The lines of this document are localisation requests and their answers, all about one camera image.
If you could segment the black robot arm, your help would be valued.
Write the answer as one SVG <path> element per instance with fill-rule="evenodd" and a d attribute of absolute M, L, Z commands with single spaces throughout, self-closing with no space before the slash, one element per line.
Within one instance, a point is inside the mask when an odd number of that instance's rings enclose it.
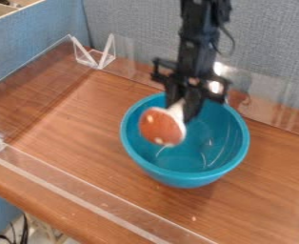
<path fill-rule="evenodd" d="M 183 121 L 200 113 L 206 99 L 226 103 L 231 81 L 214 70 L 220 31 L 231 21 L 231 0 L 180 0 L 178 60 L 156 57 L 151 79 L 164 85 L 167 108 L 183 101 Z"/>

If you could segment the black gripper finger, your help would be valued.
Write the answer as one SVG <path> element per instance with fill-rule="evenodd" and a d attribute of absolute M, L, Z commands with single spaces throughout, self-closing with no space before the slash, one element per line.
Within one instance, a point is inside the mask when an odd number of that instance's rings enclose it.
<path fill-rule="evenodd" d="M 167 95 L 167 107 L 171 107 L 182 98 L 180 85 L 176 83 L 168 83 L 166 85 L 166 95 Z"/>
<path fill-rule="evenodd" d="M 183 113 L 184 113 L 184 122 L 188 123 L 200 113 L 206 97 L 200 92 L 190 91 L 184 96 L 184 106 L 183 106 Z"/>

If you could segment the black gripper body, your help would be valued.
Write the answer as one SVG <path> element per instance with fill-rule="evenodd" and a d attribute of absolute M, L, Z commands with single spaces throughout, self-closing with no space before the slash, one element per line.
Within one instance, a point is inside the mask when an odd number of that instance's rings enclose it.
<path fill-rule="evenodd" d="M 206 99 L 224 103 L 231 81 L 215 72 L 215 58 L 214 44 L 182 41 L 176 61 L 159 57 L 152 60 L 151 79 L 162 83 L 164 89 L 168 83 L 179 84 L 182 89 L 180 99 L 184 99 L 188 92 L 200 92 Z"/>

